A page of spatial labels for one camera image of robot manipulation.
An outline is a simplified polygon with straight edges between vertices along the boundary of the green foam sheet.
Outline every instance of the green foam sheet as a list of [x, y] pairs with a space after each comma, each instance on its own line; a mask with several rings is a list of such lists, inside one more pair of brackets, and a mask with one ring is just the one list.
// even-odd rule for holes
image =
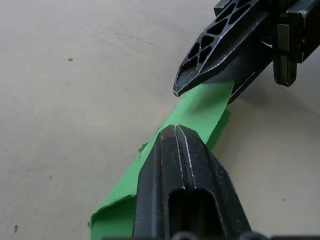
[[139, 172], [162, 129], [168, 125], [183, 125], [195, 130], [209, 149], [215, 146], [230, 117], [226, 106], [233, 86], [233, 81], [202, 84], [182, 98], [153, 138], [139, 149], [138, 157], [102, 206], [92, 214], [91, 240], [132, 235]]

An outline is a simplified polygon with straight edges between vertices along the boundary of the cutout hole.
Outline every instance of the cutout hole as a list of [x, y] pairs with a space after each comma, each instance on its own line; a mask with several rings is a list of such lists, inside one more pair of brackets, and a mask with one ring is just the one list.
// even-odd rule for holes
[[241, 8], [242, 6], [246, 5], [251, 0], [240, 0], [238, 4], [236, 5], [237, 8]]
[[197, 42], [191, 49], [188, 55], [188, 59], [191, 59], [192, 57], [194, 57], [199, 52], [199, 49], [200, 49], [200, 44]]
[[206, 49], [204, 49], [201, 53], [200, 53], [200, 56], [199, 56], [199, 63], [202, 64], [207, 56], [209, 55], [209, 53], [211, 52], [212, 50], [212, 47], [211, 46], [208, 46]]
[[181, 67], [181, 70], [182, 71], [185, 71], [187, 69], [190, 69], [190, 68], [193, 68], [193, 67], [196, 67], [197, 66], [197, 63], [198, 63], [198, 57], [194, 57], [192, 58], [190, 61], [188, 61], [185, 65], [183, 65]]
[[205, 47], [209, 46], [214, 40], [215, 38], [213, 36], [205, 35], [201, 39], [201, 48], [204, 49]]
[[249, 7], [250, 4], [245, 5], [243, 8], [240, 8], [238, 11], [232, 14], [229, 20], [229, 24], [233, 24]]
[[169, 222], [171, 237], [179, 232], [200, 238], [223, 236], [216, 202], [206, 190], [196, 189], [190, 194], [181, 189], [170, 194]]
[[226, 10], [224, 10], [223, 12], [221, 12], [218, 17], [215, 19], [215, 22], [219, 22], [220, 20], [224, 19], [225, 17], [227, 17], [228, 15], [230, 15], [232, 13], [232, 11], [234, 10], [236, 4], [233, 3], [230, 6], [227, 7]]
[[224, 19], [221, 22], [214, 25], [213, 27], [209, 28], [206, 32], [208, 34], [219, 35], [224, 30], [227, 22], [228, 22], [228, 19]]

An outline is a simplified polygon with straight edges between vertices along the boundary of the green paper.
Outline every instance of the green paper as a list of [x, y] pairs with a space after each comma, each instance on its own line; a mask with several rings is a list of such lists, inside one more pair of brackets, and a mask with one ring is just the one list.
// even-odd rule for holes
[[139, 149], [138, 157], [100, 209], [92, 214], [89, 222], [91, 240], [132, 235], [139, 172], [162, 129], [168, 125], [183, 125], [195, 130], [208, 148], [214, 147], [229, 120], [226, 106], [233, 86], [233, 81], [202, 84], [182, 98], [153, 138]]

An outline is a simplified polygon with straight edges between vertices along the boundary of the black plastic part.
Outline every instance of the black plastic part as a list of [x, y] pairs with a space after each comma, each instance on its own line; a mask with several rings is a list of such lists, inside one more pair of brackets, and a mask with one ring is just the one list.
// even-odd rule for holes
[[[214, 77], [243, 49], [260, 42], [262, 28], [269, 17], [270, 13], [265, 10], [263, 0], [232, 0], [200, 34], [183, 60], [174, 82], [173, 93], [180, 96]], [[207, 45], [201, 44], [208, 37], [213, 40]]]
[[[266, 67], [263, 62], [269, 54], [257, 57], [246, 53], [259, 42], [273, 48], [275, 82], [289, 87], [297, 78], [297, 63], [305, 61], [320, 44], [320, 0], [221, 0], [214, 12], [216, 19], [200, 34], [178, 69], [173, 85], [176, 96], [201, 83], [235, 80], [230, 102], [234, 101]], [[239, 59], [247, 63], [240, 64]], [[262, 68], [251, 67], [254, 61]], [[254, 71], [232, 74], [239, 68], [229, 65]]]
[[184, 126], [157, 136], [138, 180], [133, 237], [238, 238], [251, 228], [227, 171]]
[[[190, 232], [179, 232], [173, 236], [172, 240], [320, 240], [320, 236], [275, 236], [267, 238], [256, 232], [245, 232], [239, 238], [225, 238], [223, 236], [210, 236], [199, 238]], [[163, 240], [163, 238], [153, 237], [108, 237], [102, 240]]]
[[226, 68], [204, 84], [234, 81], [229, 104], [256, 79], [257, 76], [273, 61], [275, 51], [262, 42], [247, 47]]
[[213, 8], [214, 14], [217, 17], [229, 4], [231, 0], [221, 0]]

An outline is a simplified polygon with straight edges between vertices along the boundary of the scratch on surface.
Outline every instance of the scratch on surface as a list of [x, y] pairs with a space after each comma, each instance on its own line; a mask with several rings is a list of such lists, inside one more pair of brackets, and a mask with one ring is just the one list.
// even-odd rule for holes
[[98, 31], [96, 31], [96, 30], [94, 30], [94, 29], [91, 29], [90, 27], [83, 26], [83, 28], [86, 29], [86, 30], [88, 30], [88, 31], [90, 31], [91, 33], [95, 34], [95, 35], [98, 36], [99, 38], [101, 38], [101, 39], [103, 39], [103, 40], [105, 40], [105, 41], [107, 41], [107, 42], [109, 42], [109, 43], [111, 43], [111, 44], [113, 44], [113, 45], [116, 45], [116, 46], [122, 48], [123, 50], [125, 50], [125, 51], [127, 51], [127, 52], [129, 52], [129, 53], [132, 53], [132, 54], [134, 54], [134, 55], [136, 55], [136, 56], [138, 56], [138, 57], [143, 57], [142, 55], [140, 55], [140, 54], [138, 54], [138, 53], [130, 50], [128, 47], [126, 47], [126, 46], [124, 46], [124, 45], [122, 45], [122, 44], [117, 43], [116, 41], [108, 38], [108, 37], [105, 36], [104, 34], [101, 34], [100, 32], [98, 32]]
[[115, 32], [115, 34], [117, 34], [117, 35], [121, 35], [121, 36], [125, 36], [125, 37], [129, 37], [129, 38], [132, 38], [132, 39], [138, 40], [138, 41], [140, 41], [140, 42], [144, 42], [144, 43], [146, 43], [146, 44], [150, 44], [150, 45], [152, 45], [152, 46], [155, 46], [153, 43], [151, 43], [151, 42], [149, 42], [149, 41], [145, 41], [145, 40], [142, 40], [142, 39], [136, 38], [136, 37], [134, 37], [134, 36], [121, 34], [121, 33], [119, 33], [119, 32]]

